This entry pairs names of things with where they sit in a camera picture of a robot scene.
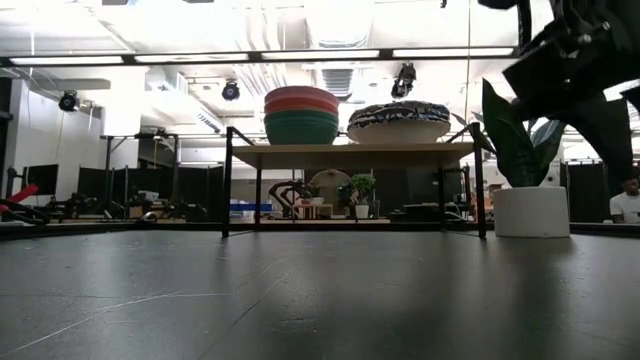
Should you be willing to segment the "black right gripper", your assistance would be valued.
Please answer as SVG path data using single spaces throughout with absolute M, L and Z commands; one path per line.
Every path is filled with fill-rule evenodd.
M 592 68 L 609 71 L 626 59 L 618 48 L 609 25 L 597 25 L 586 32 L 567 28 L 545 29 L 518 50 L 515 63 L 503 71 L 516 96 L 524 100 L 571 88 L 571 81 Z

